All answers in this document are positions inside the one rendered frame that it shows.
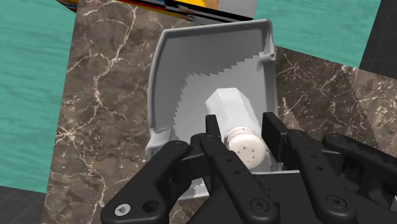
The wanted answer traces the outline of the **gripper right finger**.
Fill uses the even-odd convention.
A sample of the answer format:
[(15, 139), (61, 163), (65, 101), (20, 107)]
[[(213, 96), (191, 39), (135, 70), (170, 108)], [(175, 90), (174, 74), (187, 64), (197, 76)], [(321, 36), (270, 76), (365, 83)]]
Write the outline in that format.
[(397, 158), (343, 134), (318, 141), (272, 112), (263, 114), (261, 136), (276, 161), (300, 172), (322, 224), (397, 224)]

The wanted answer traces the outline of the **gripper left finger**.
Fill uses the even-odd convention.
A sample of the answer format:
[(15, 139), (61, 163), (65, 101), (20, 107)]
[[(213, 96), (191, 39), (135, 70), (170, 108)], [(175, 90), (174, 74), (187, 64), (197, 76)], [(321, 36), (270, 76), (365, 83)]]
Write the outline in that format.
[(105, 205), (102, 224), (169, 224), (169, 213), (192, 180), (209, 176), (224, 188), (243, 224), (279, 224), (279, 209), (237, 154), (220, 140), (216, 116), (190, 143), (169, 141)]

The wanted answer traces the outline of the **white salt shaker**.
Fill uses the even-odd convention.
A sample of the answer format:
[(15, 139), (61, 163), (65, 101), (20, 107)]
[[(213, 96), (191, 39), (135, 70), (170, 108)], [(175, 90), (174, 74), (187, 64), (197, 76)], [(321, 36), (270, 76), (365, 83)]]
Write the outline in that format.
[(237, 88), (219, 88), (205, 102), (207, 114), (215, 115), (221, 140), (249, 169), (258, 167), (268, 148), (249, 99)]

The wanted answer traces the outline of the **grey plastic tray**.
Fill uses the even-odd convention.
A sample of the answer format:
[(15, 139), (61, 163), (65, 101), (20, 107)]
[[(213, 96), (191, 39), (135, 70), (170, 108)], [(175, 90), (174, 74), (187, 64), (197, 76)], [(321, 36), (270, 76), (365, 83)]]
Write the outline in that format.
[(265, 112), (278, 111), (275, 58), (266, 19), (164, 30), (150, 70), (146, 156), (204, 132), (205, 102), (219, 88), (243, 93), (261, 127)]

